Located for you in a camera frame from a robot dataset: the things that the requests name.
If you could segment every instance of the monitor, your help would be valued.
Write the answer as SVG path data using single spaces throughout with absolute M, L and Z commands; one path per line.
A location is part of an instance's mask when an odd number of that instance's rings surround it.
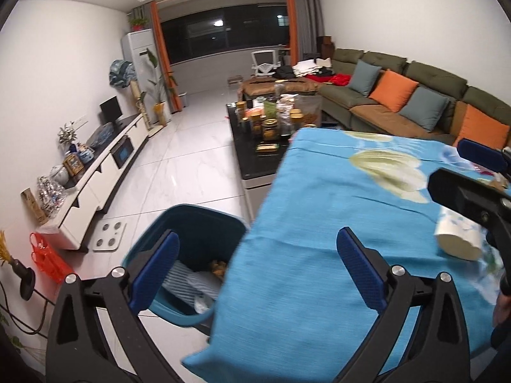
M 113 124 L 116 124 L 117 118 L 123 114 L 116 96 L 112 99 L 108 99 L 106 102 L 103 102 L 101 104 L 101 111 L 103 112 L 105 121 L 112 122 Z

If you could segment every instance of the teal trash bin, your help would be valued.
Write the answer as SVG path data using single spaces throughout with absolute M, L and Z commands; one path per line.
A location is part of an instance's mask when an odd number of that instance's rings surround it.
M 230 214 L 180 204 L 164 211 L 147 228 L 130 249 L 122 265 L 127 267 L 137 253 L 151 249 L 167 229 L 172 229 L 179 236 L 178 260 L 198 272 L 209 271 L 213 260 L 229 263 L 247 231 L 247 225 Z M 149 309 L 171 324 L 196 327 L 205 332 L 200 325 L 211 321 L 215 306 L 203 314 L 197 314 L 186 303 L 160 287 Z

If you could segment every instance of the wall outlet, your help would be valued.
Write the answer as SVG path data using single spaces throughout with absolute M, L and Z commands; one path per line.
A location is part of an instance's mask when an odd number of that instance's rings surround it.
M 82 128 L 88 122 L 89 119 L 87 118 L 87 115 L 84 115 L 81 118 L 78 118 L 75 122 L 73 122 L 72 127 L 76 131 L 77 129 Z

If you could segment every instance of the white wall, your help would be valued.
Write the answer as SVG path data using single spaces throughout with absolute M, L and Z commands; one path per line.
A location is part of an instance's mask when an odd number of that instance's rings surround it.
M 86 115 L 89 122 L 78 131 L 86 141 L 99 125 L 99 104 L 119 94 L 109 86 L 108 72 L 112 61 L 122 58 L 120 40 L 128 31 L 120 11 L 68 0 L 22 0 L 0 32 L 0 229 L 13 257 L 37 272 L 36 288 L 53 300 L 56 286 L 31 261 L 29 234 L 36 224 L 20 193 L 28 187 L 35 193 L 36 178 L 62 162 L 60 126 Z M 120 103 L 125 115 L 135 113 L 126 91 Z M 37 295 L 28 303 L 21 300 L 9 266 L 0 267 L 0 279 L 12 312 L 36 328 L 42 300 Z M 22 334 L 8 321 L 9 335 L 45 348 L 45 340 Z M 26 350 L 21 354 L 43 369 Z
M 188 0 L 178 4 L 162 7 L 158 11 L 161 21 L 167 21 L 186 16 L 195 12 L 212 10 L 214 8 L 229 7 L 243 4 L 282 3 L 286 0 Z
M 174 64 L 172 70 L 178 84 L 178 91 L 191 94 L 225 87 L 227 79 L 236 75 L 249 79 L 254 73 L 251 53 L 256 50 L 272 49 L 279 48 L 277 46 L 237 50 Z
M 511 24 L 497 0 L 321 0 L 336 47 L 448 70 L 511 104 Z

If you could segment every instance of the metal screw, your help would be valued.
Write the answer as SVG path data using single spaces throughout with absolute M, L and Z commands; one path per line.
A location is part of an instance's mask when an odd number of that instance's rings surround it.
M 75 283 L 76 282 L 76 275 L 75 274 L 69 274 L 65 278 L 66 283 Z
M 502 203 L 502 205 L 504 207 L 506 207 L 508 210 L 511 210 L 511 201 L 509 201 L 509 199 L 500 199 L 500 203 Z
M 452 281 L 451 275 L 449 275 L 447 272 L 442 272 L 440 274 L 440 279 L 443 280 L 444 282 L 451 282 Z
M 116 267 L 112 270 L 112 276 L 114 278 L 121 278 L 126 273 L 126 270 L 123 267 Z
M 394 265 L 391 270 L 395 276 L 403 276 L 406 273 L 406 270 L 399 265 Z

